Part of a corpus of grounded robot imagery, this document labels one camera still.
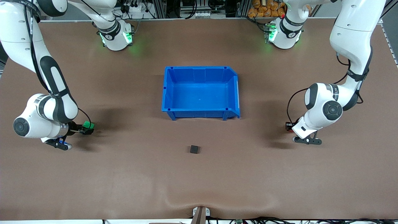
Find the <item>orange snack bags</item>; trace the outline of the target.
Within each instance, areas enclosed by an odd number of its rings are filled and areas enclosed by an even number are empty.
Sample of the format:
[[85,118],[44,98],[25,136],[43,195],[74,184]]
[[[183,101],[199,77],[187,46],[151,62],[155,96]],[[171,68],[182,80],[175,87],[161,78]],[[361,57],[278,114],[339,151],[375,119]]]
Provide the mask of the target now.
[[250,3],[247,17],[285,17],[287,5],[282,0],[251,0]]

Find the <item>metal table clamp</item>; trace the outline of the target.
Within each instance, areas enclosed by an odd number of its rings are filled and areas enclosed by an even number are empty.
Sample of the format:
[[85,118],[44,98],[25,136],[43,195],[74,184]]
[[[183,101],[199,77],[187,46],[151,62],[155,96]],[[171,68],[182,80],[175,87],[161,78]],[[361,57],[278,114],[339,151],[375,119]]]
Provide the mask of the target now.
[[191,224],[208,224],[207,218],[210,217],[210,209],[207,207],[195,207]]

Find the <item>blue plastic storage bin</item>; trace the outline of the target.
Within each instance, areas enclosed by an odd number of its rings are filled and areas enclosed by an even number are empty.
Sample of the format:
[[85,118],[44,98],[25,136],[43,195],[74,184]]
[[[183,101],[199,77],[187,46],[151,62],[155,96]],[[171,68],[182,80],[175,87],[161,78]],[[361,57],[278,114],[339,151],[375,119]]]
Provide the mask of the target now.
[[240,118],[238,74],[228,66],[169,66],[162,112],[177,119]]

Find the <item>white power strip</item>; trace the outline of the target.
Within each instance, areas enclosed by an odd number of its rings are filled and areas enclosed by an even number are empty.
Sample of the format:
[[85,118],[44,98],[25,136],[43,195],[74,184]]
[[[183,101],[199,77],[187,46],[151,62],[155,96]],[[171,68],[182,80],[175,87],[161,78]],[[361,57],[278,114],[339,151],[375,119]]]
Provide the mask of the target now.
[[120,6],[122,13],[143,13],[145,12],[145,6],[142,1],[131,0],[129,2],[124,2]]

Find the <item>brown table mat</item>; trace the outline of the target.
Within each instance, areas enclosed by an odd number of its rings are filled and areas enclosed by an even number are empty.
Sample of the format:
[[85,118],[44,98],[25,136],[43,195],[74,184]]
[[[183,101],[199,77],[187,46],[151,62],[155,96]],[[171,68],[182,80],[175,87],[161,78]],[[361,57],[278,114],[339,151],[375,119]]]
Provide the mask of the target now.
[[[364,103],[318,132],[320,146],[285,131],[290,96],[335,82],[333,19],[307,20],[289,50],[265,44],[245,19],[143,21],[134,44],[102,46],[90,22],[44,22],[44,41],[71,94],[95,123],[68,151],[12,128],[44,89],[13,61],[0,78],[0,220],[213,217],[398,218],[398,68],[374,30]],[[166,66],[230,66],[240,119],[180,119],[161,111]],[[199,146],[199,154],[190,146]]]

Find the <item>aluminium frame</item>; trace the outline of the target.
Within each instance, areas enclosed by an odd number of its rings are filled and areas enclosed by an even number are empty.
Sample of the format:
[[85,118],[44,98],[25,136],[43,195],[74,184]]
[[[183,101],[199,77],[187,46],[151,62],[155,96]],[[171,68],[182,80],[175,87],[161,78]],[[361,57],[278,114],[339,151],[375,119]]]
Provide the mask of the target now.
[[139,0],[145,6],[143,13],[122,13],[120,6],[131,0],[111,0],[111,9],[118,19],[199,19],[247,17],[251,0]]

